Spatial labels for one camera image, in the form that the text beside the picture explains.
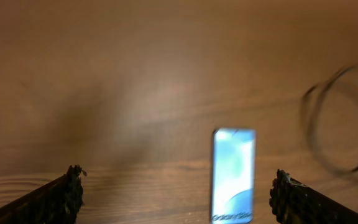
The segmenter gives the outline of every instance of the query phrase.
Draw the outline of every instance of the brown wooden tabletop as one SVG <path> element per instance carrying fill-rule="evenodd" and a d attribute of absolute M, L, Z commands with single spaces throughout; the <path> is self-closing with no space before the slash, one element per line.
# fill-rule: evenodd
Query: brown wooden tabletop
<path fill-rule="evenodd" d="M 298 118 L 351 62 L 358 1 L 0 1 L 0 207 L 80 164 L 78 223 L 208 223 L 211 135 L 235 126 L 257 130 L 254 223 L 277 169 L 358 212 Z M 319 137 L 356 164 L 358 107 L 330 95 Z"/>

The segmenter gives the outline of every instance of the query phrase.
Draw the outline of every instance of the cable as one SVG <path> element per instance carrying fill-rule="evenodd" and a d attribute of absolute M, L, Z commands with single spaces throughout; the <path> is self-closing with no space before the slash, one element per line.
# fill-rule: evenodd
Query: cable
<path fill-rule="evenodd" d="M 343 94 L 348 95 L 351 99 L 358 104 L 358 89 L 354 86 L 346 85 L 340 82 L 339 79 L 350 71 L 358 70 L 358 64 L 344 67 L 338 70 L 332 77 L 326 81 L 313 85 L 302 97 L 300 104 L 300 119 L 301 125 L 306 136 L 306 143 L 313 153 L 316 160 L 328 171 L 336 175 L 350 175 L 358 171 L 358 164 L 349 169 L 341 169 L 331 163 L 321 153 L 321 146 L 316 137 L 316 129 L 318 126 L 318 118 L 321 112 L 321 107 L 327 97 L 329 91 L 335 86 L 341 90 Z M 311 97 L 315 95 L 315 101 L 312 103 Z"/>

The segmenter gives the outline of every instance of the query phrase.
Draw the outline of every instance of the wooden surface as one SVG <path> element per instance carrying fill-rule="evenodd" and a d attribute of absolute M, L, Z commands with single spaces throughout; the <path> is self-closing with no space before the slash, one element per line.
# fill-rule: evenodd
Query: wooden surface
<path fill-rule="evenodd" d="M 257 130 L 254 223 L 275 223 L 277 169 L 358 212 L 298 120 L 356 61 L 358 1 L 0 1 L 0 206 L 81 164 L 78 223 L 208 223 L 211 133 L 235 126 Z M 324 108 L 326 154 L 350 167 L 358 108 Z"/>

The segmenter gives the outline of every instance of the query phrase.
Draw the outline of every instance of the black cable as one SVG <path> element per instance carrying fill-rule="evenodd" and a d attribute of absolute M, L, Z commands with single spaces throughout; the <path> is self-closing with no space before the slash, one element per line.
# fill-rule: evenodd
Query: black cable
<path fill-rule="evenodd" d="M 302 97 L 300 105 L 300 118 L 303 130 L 306 136 L 306 143 L 311 149 L 317 161 L 328 171 L 336 175 L 350 175 L 358 171 L 358 164 L 352 169 L 345 170 L 338 168 L 331 163 L 321 153 L 321 146 L 316 137 L 316 129 L 318 126 L 318 118 L 321 112 L 321 107 L 327 97 L 329 91 L 335 86 L 341 90 L 343 94 L 347 94 L 358 104 L 358 89 L 350 85 L 340 82 L 339 79 L 350 71 L 358 70 L 358 64 L 344 67 L 338 70 L 332 77 L 328 78 L 325 82 L 317 83 L 312 86 Z M 312 103 L 311 97 L 315 95 L 315 101 Z"/>

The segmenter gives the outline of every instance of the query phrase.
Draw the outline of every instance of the phone screen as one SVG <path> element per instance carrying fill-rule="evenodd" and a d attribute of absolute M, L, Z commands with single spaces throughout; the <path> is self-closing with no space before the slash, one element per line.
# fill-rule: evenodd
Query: phone screen
<path fill-rule="evenodd" d="M 221 128 L 213 138 L 211 221 L 249 223 L 254 197 L 255 131 Z"/>

